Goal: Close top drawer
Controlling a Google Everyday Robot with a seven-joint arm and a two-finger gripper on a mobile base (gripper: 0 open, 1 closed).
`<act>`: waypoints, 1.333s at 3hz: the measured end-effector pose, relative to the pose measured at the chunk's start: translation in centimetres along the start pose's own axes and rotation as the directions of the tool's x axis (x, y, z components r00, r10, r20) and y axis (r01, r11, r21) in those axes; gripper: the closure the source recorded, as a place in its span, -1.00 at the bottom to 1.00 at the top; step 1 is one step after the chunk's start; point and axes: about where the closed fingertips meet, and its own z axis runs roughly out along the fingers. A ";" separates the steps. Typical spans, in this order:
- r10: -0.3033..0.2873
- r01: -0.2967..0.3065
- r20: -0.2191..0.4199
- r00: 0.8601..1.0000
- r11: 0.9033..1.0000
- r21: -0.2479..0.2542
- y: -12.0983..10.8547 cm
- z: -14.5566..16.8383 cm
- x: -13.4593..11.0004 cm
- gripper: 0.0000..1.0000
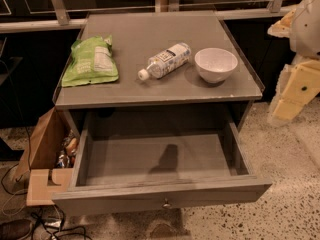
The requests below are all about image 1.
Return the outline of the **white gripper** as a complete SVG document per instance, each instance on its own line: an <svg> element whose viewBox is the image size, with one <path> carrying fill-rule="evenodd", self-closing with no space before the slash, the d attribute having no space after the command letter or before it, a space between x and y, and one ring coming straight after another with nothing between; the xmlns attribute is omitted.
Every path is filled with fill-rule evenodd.
<svg viewBox="0 0 320 240"><path fill-rule="evenodd" d="M292 9L276 23L267 34L288 38L296 9ZM320 61L307 60L294 66L286 65L277 84L272 117L281 121L294 119L320 92Z"/></svg>

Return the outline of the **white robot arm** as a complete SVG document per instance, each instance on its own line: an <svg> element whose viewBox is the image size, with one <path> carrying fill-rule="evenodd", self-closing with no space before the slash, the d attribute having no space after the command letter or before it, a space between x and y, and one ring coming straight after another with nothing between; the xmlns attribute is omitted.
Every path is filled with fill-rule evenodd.
<svg viewBox="0 0 320 240"><path fill-rule="evenodd" d="M271 25L268 34L288 38L296 53L284 65L269 107L269 123L282 126L320 93L320 0L302 0Z"/></svg>

